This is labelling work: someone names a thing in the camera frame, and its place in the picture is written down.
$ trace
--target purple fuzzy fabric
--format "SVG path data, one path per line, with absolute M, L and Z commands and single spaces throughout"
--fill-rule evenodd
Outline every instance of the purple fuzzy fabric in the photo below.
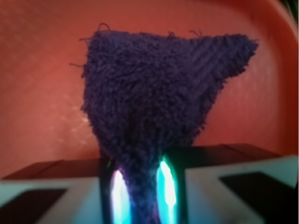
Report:
M 82 108 L 124 175 L 132 223 L 160 222 L 156 172 L 165 148 L 193 143 L 225 79 L 245 71 L 256 49 L 245 35 L 106 30 L 90 38 Z

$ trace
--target glowing light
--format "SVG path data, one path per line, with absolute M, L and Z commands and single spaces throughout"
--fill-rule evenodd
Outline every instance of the glowing light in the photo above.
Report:
M 120 171 L 112 179 L 112 216 L 114 224 L 130 224 L 131 211 L 127 186 Z M 157 203 L 162 224 L 178 223 L 178 206 L 174 171 L 164 158 L 157 170 Z
M 116 171 L 113 177 L 111 202 L 114 224 L 131 224 L 130 200 L 127 186 L 120 171 Z
M 178 223 L 176 182 L 172 172 L 164 158 L 157 171 L 157 201 L 163 224 Z

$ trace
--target orange background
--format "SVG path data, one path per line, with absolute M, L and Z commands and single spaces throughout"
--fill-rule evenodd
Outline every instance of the orange background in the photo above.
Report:
M 37 161 L 99 156 L 81 112 L 86 45 L 112 30 L 241 33 L 259 48 L 228 80 L 195 145 L 298 154 L 298 30 L 276 0 L 0 0 L 0 177 Z

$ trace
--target black panel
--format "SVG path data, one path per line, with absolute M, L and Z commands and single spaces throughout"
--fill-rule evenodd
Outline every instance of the black panel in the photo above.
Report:
M 221 177 L 220 180 L 264 217 L 266 224 L 298 223 L 298 192 L 263 173 Z
M 66 189 L 28 190 L 0 208 L 0 224 L 33 224 L 66 192 Z

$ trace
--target loose thread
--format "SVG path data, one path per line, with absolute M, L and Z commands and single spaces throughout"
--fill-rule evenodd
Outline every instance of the loose thread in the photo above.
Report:
M 89 47 L 91 39 L 92 39 L 91 37 L 90 38 L 81 38 L 81 39 L 79 39 L 79 41 L 85 41 L 87 47 Z
M 84 67 L 84 65 L 79 65 L 79 64 L 74 64 L 74 63 L 69 63 L 69 65 L 76 66 L 76 67 L 79 67 L 79 68 L 83 68 Z
M 199 37 L 199 38 L 201 38 L 202 37 L 202 32 L 201 32 L 201 30 L 199 29 L 199 34 L 198 33 L 196 33 L 196 31 L 195 30 L 189 30 L 189 33 L 194 33 L 197 37 Z
M 107 29 L 108 29 L 107 31 L 110 31 L 110 27 L 106 23 L 102 22 L 102 23 L 99 24 L 99 28 L 98 28 L 99 32 L 105 31 L 105 30 L 101 30 L 101 26 L 103 26 L 103 25 L 107 27 Z
M 168 38 L 175 38 L 174 32 L 168 31 Z

